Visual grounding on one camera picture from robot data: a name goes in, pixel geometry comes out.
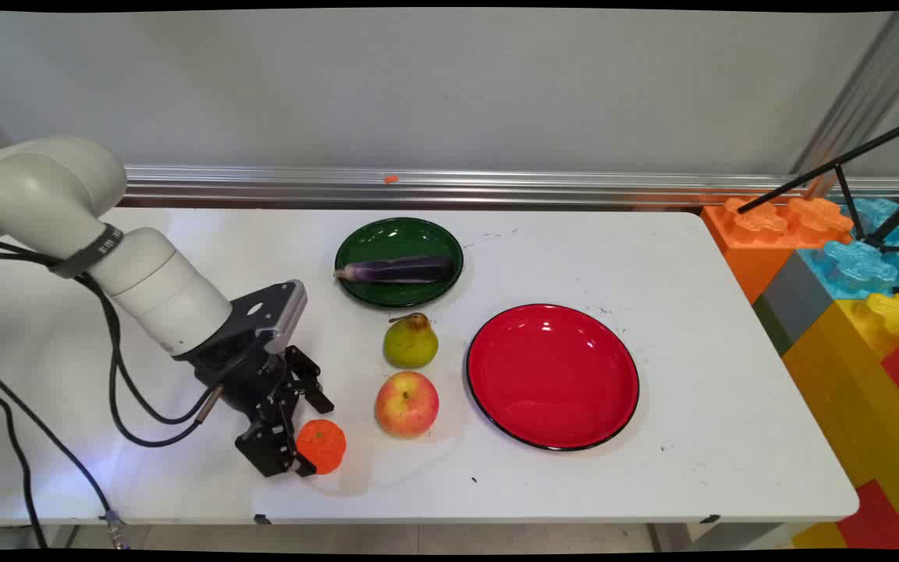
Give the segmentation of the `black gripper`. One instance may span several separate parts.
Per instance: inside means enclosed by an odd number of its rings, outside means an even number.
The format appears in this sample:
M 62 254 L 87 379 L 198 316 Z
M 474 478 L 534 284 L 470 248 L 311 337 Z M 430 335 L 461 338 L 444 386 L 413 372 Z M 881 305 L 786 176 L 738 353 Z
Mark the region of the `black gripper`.
M 206 391 L 200 399 L 197 420 L 209 416 L 215 403 L 225 401 L 249 420 L 249 427 L 235 446 L 261 475 L 270 478 L 295 470 L 306 478 L 318 467 L 297 450 L 293 413 L 300 396 L 320 414 L 335 405 L 322 390 L 318 364 L 295 345 L 285 349 L 285 358 L 267 350 L 279 338 L 275 330 L 241 333 L 200 345 L 180 354 L 194 368 Z

